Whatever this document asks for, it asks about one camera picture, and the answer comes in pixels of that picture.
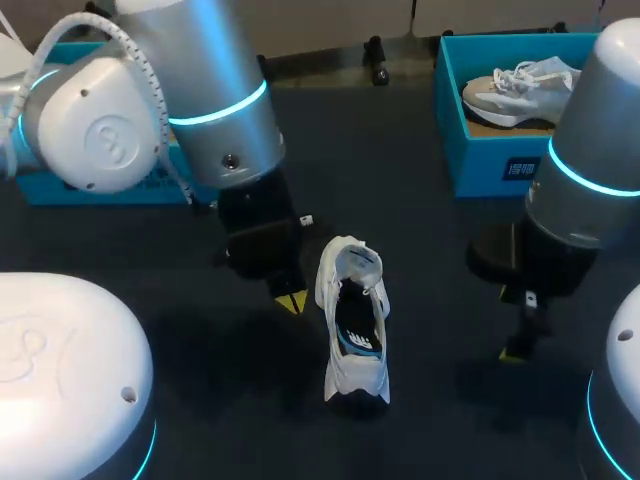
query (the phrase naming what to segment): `wall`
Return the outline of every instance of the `wall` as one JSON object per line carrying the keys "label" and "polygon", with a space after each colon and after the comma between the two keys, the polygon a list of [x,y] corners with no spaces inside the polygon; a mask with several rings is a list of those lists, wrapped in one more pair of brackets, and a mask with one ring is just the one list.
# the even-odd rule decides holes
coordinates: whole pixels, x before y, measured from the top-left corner
{"label": "wall", "polygon": [[[97,0],[104,4],[113,0]],[[268,57],[352,46],[373,35],[400,37],[409,29],[412,0],[229,0],[257,52]],[[0,9],[26,45],[86,0],[0,0]]]}
{"label": "wall", "polygon": [[[593,30],[600,0],[418,0],[414,33],[419,37],[454,33],[551,27]],[[640,16],[638,0],[607,0],[602,23]]]}

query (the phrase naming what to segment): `shoe box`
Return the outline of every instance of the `shoe box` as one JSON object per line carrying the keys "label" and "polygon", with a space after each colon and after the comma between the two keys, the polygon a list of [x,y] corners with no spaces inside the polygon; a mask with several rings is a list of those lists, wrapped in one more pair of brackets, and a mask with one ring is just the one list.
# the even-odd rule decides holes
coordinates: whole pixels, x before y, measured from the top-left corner
{"label": "shoe box", "polygon": [[582,69],[594,33],[444,36],[435,73],[435,110],[456,197],[510,197],[526,194],[553,125],[522,124],[503,129],[467,119],[461,92],[474,78],[507,70],[522,61],[557,55]]}
{"label": "shoe box", "polygon": [[[59,43],[54,48],[47,63],[71,64],[89,55],[102,45],[101,42]],[[195,185],[187,162],[176,142],[169,149],[171,160],[182,175],[196,189],[198,198],[211,202],[217,198],[217,191]],[[34,171],[16,178],[18,188],[30,205],[163,205],[183,204],[184,196],[177,184],[168,177],[160,165],[138,185],[113,195],[95,195],[76,190],[48,171]]]}

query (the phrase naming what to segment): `black table surface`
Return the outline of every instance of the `black table surface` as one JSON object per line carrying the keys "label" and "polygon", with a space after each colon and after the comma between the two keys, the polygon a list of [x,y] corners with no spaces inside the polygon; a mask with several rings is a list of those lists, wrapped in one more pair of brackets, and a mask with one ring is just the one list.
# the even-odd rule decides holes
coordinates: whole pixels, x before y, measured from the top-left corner
{"label": "black table surface", "polygon": [[[516,327],[499,288],[468,273],[471,234],[522,200],[456,201],[421,88],[272,94],[296,206],[384,262],[391,408],[375,421],[323,402],[328,340],[309,299],[292,317],[264,285],[211,268],[215,217],[186,208],[30,209],[0,188],[3,271],[105,287],[138,316],[155,362],[153,479],[580,478],[575,424],[608,324],[640,283],[633,231],[554,304],[535,361],[496,361]],[[303,255],[313,285],[322,245]]]}

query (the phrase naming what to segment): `shoe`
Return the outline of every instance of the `shoe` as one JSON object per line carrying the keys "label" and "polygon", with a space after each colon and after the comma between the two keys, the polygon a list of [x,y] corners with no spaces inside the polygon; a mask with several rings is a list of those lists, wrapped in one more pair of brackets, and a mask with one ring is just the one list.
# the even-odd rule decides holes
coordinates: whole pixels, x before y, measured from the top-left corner
{"label": "shoe", "polygon": [[315,298],[329,329],[325,401],[364,393],[389,404],[385,320],[390,305],[380,256],[353,237],[334,238],[322,253]]}
{"label": "shoe", "polygon": [[473,113],[501,127],[531,119],[557,124],[579,77],[580,70],[558,57],[522,62],[513,71],[496,68],[493,77],[471,80],[462,99]]}

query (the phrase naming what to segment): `screw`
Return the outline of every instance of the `screw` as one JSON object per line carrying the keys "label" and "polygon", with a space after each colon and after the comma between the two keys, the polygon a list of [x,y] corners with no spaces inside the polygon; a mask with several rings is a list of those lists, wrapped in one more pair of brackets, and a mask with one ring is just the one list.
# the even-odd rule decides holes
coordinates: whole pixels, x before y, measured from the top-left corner
{"label": "screw", "polygon": [[240,166],[240,157],[237,155],[225,155],[222,157],[222,166],[229,170],[235,170]]}

